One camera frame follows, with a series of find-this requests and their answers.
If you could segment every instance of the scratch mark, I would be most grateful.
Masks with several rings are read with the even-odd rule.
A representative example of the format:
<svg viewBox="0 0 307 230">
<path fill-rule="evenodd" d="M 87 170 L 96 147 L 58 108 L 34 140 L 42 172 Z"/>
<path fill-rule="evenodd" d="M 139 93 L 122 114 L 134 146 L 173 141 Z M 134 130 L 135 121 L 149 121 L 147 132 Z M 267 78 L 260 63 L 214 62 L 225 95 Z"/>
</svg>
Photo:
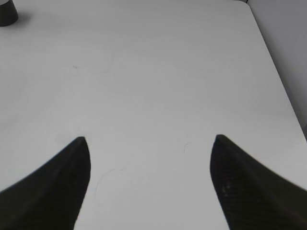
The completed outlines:
<svg viewBox="0 0 307 230">
<path fill-rule="evenodd" d="M 114 170 L 115 170 L 115 169 L 111 169 L 111 170 L 109 170 L 108 172 L 106 172 L 105 174 L 103 174 L 103 175 L 100 177 L 100 179 L 99 179 L 99 181 L 98 181 L 98 183 L 97 183 L 96 189 L 95 189 L 95 197 L 96 197 L 98 185 L 99 185 L 100 181 L 102 180 L 102 178 L 104 178 L 106 175 L 108 175 L 110 172 L 112 172 L 112 171 L 114 171 Z"/>
<path fill-rule="evenodd" d="M 184 153 L 186 153 L 186 146 L 188 145 L 188 142 L 186 143 L 186 145 L 184 146 Z"/>
</svg>

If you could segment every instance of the white surface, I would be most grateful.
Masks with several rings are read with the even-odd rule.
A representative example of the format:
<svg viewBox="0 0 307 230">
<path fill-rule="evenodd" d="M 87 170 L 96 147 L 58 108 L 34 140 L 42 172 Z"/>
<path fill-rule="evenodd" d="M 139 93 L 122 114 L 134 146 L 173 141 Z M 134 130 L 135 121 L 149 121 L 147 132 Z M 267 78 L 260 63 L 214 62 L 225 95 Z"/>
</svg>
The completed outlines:
<svg viewBox="0 0 307 230">
<path fill-rule="evenodd" d="M 7 3 L 9 0 L 0 0 L 0 5 Z"/>
<path fill-rule="evenodd" d="M 85 136 L 76 230 L 227 230 L 217 134 L 306 188 L 306 140 L 245 3 L 15 4 L 21 20 L 0 30 L 0 189 Z"/>
<path fill-rule="evenodd" d="M 307 132 L 307 1 L 249 0 L 248 4 Z"/>
</svg>

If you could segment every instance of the gray wall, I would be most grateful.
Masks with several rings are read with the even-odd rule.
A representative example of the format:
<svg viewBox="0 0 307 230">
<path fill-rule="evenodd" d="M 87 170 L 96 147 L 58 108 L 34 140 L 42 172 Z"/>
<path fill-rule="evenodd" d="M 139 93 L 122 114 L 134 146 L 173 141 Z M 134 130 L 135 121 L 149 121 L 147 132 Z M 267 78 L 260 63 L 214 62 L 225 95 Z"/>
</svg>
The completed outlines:
<svg viewBox="0 0 307 230">
<path fill-rule="evenodd" d="M 307 131 L 307 0 L 248 0 L 248 5 L 298 121 Z"/>
</svg>

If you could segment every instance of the black cup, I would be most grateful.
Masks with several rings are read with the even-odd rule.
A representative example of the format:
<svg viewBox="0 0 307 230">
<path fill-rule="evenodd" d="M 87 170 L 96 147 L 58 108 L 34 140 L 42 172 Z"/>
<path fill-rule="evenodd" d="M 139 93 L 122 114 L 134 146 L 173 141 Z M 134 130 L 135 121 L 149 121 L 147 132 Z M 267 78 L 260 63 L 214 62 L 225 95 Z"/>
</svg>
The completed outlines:
<svg viewBox="0 0 307 230">
<path fill-rule="evenodd" d="M 0 5 L 0 26 L 8 26 L 18 20 L 18 13 L 12 0 Z"/>
</svg>

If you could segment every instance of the white table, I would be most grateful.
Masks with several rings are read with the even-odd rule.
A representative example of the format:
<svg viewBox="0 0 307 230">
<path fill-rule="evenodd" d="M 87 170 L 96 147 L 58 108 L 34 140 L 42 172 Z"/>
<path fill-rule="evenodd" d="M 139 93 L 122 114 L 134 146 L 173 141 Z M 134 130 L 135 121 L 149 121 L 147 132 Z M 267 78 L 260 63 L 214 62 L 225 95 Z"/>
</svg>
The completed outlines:
<svg viewBox="0 0 307 230">
<path fill-rule="evenodd" d="M 307 187 L 306 140 L 245 3 L 14 3 L 19 22 L 0 28 L 1 190 L 85 136 L 76 230 L 227 230 L 217 134 Z"/>
</svg>

